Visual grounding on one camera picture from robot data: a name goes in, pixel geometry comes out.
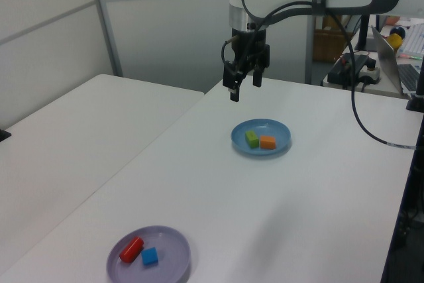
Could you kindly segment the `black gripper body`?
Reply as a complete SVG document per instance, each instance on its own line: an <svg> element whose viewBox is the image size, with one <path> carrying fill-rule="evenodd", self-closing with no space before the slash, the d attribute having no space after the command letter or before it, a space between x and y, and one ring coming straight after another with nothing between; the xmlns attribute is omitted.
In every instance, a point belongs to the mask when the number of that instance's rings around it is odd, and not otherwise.
<svg viewBox="0 0 424 283"><path fill-rule="evenodd" d="M266 29L258 32L243 32L232 29L231 35L236 37L236 40L231 44L231 48L235 53L235 58L232 62L236 64L237 70L250 72L254 69L256 55L266 45Z"/></svg>

